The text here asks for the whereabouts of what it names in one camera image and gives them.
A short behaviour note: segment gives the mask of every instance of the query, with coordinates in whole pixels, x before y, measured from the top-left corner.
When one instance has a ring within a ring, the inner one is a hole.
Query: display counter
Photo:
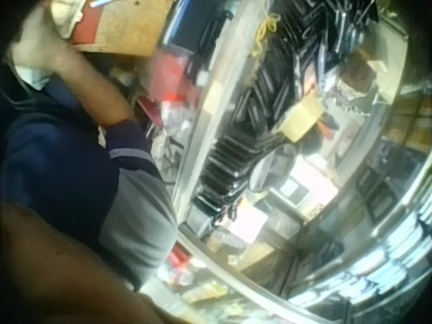
[[[162,172],[201,264],[173,291],[215,323],[397,319],[431,275],[430,83],[409,28],[374,1],[230,3]]]

